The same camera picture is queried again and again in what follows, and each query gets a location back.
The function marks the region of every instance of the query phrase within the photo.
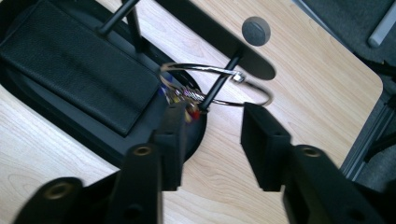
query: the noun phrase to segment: desk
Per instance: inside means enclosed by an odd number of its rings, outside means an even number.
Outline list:
[[[116,0],[104,5],[114,10]],[[292,143],[325,150],[337,166],[346,157],[381,91],[380,79],[290,0],[193,0],[235,35],[261,16],[272,28],[255,48],[276,78],[257,80],[275,93],[268,110]],[[142,34],[181,63],[224,66],[227,59],[150,0],[138,4]],[[215,80],[192,73],[204,90]],[[226,85],[220,97],[252,100]],[[242,109],[212,105],[205,138],[185,163],[183,184],[164,194],[165,223],[287,223],[281,193],[258,189],[239,145]],[[117,169],[0,87],[0,222],[8,223],[42,184],[78,176],[89,185]]]

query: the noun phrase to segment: key ring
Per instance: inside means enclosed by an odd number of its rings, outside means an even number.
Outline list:
[[[165,63],[161,66],[161,72],[180,71],[180,70],[183,71],[193,70],[193,71],[214,73],[214,74],[219,74],[221,76],[231,77],[232,78],[231,80],[234,83],[247,85],[251,89],[254,89],[255,91],[260,91],[261,93],[268,96],[267,101],[258,103],[256,105],[265,106],[271,104],[274,101],[274,95],[271,93],[271,91],[269,91],[264,87],[260,87],[252,82],[247,81],[246,75],[244,75],[240,71],[227,70],[224,68],[197,64],[197,63]],[[180,100],[187,100],[194,103],[195,105],[198,105],[205,99],[205,94],[200,92],[199,90],[193,90],[189,87],[184,87],[184,86],[179,87],[171,83],[170,81],[166,80],[163,76],[160,76],[160,79],[163,85],[165,85],[169,90],[171,90],[174,95],[180,97]],[[222,101],[216,99],[214,99],[212,102],[218,105],[244,106],[243,103],[228,102],[228,101]]]

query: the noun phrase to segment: black metal rod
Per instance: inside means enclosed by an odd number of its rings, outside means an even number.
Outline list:
[[[132,11],[126,17],[126,20],[128,21],[129,32],[131,33],[132,44],[134,45],[136,52],[142,52],[143,42],[136,7],[132,8]]]
[[[231,58],[231,60],[228,62],[227,66],[225,66],[225,69],[233,70],[238,65],[241,58],[242,58],[242,53],[240,51],[237,51],[235,55]],[[212,88],[207,93],[205,99],[199,104],[199,108],[201,111],[207,111],[207,108],[215,99],[216,95],[219,93],[221,87],[227,81],[228,77],[229,76],[220,76],[216,80],[215,84],[213,84]]]
[[[103,36],[108,35],[113,27],[134,9],[134,5],[136,5],[137,2],[139,2],[139,0],[127,0],[101,27],[98,28],[97,32]]]

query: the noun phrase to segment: metal ring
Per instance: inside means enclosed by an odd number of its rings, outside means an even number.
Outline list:
[[[180,70],[193,70],[193,71],[200,71],[200,72],[207,72],[207,73],[215,73],[226,77],[232,77],[233,82],[237,84],[247,85],[250,88],[254,89],[255,91],[260,91],[268,96],[268,100],[257,105],[269,105],[274,101],[274,95],[266,88],[259,87],[258,85],[246,81],[246,76],[240,71],[234,70],[227,70],[215,66],[203,65],[203,64],[196,64],[196,63],[165,63],[161,66],[161,72],[169,72],[169,71],[180,71]],[[190,88],[180,88],[177,85],[171,83],[170,81],[166,80],[164,77],[160,76],[162,83],[173,91],[179,91],[184,96],[191,98],[197,104],[201,103],[206,95],[201,93],[198,90],[192,90]],[[235,103],[235,102],[228,102],[222,100],[214,99],[212,101],[218,105],[230,105],[230,106],[244,106],[243,103]]]

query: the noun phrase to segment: wood grain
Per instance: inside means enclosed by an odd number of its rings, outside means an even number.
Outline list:
[[[110,10],[115,0],[101,3]],[[236,36],[250,16],[272,28],[254,48],[276,68],[256,82],[276,99],[267,108],[293,136],[293,144],[324,149],[340,166],[382,91],[380,79],[289,0],[194,0]],[[224,66],[208,46],[151,0],[137,5],[142,34],[175,61]],[[204,90],[215,77],[191,73]],[[222,99],[255,101],[227,84]],[[281,193],[262,192],[239,145],[242,109],[212,105],[205,138],[186,162],[183,184],[164,194],[165,223],[287,223]],[[42,184],[78,176],[89,185],[117,169],[92,154],[0,88],[0,223],[9,223]]]

